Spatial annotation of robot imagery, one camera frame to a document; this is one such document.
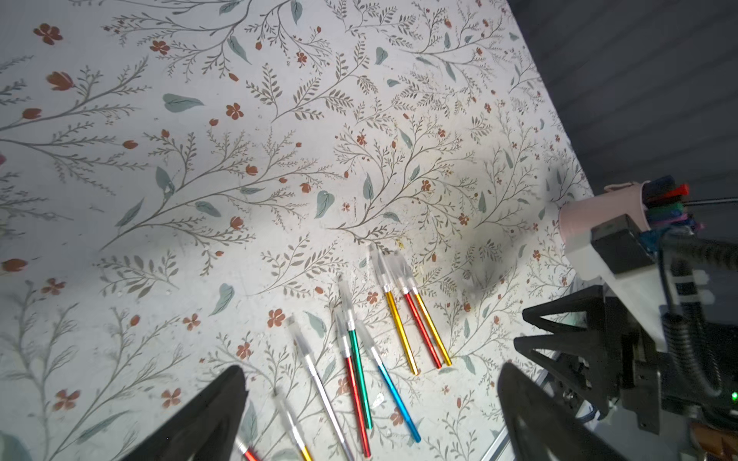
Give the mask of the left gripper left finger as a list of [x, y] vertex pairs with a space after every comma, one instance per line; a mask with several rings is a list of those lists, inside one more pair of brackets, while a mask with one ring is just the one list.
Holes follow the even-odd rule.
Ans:
[[228, 460], [247, 397], [244, 372], [231, 366], [125, 458]]

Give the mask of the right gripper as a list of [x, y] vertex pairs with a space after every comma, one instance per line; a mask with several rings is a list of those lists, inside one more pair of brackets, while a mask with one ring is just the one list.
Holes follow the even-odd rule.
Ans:
[[[582, 324], [554, 322], [558, 314], [583, 314]], [[663, 411], [726, 426], [726, 392], [709, 398], [687, 383], [668, 353], [601, 285], [592, 285], [522, 311], [523, 319], [545, 332], [514, 340], [515, 350], [562, 385], [607, 415], [621, 405], [639, 430], [659, 434]]]

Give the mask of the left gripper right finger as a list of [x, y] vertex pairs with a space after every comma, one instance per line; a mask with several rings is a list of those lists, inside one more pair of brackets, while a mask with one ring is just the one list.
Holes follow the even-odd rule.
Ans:
[[514, 364], [503, 366], [498, 395], [517, 460], [622, 460]]

